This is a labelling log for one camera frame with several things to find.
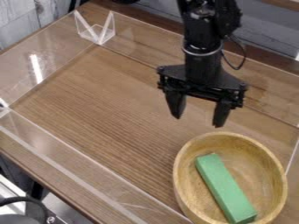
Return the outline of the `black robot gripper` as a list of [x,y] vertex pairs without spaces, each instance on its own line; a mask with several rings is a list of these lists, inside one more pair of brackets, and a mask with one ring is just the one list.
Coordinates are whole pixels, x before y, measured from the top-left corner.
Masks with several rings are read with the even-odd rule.
[[185,55],[180,65],[158,66],[157,87],[163,90],[172,116],[179,119],[185,109],[185,97],[216,102],[212,125],[220,128],[231,109],[241,108],[248,85],[221,66],[221,53],[208,56]]

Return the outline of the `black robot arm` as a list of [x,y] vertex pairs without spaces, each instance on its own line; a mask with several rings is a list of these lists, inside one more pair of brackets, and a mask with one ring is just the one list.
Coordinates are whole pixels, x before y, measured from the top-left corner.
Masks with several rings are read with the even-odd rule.
[[173,117],[183,115],[187,98],[216,103],[212,125],[221,127],[232,109],[243,106],[248,84],[229,74],[223,40],[233,39],[241,11],[236,0],[176,0],[183,21],[184,63],[158,66],[157,87]]

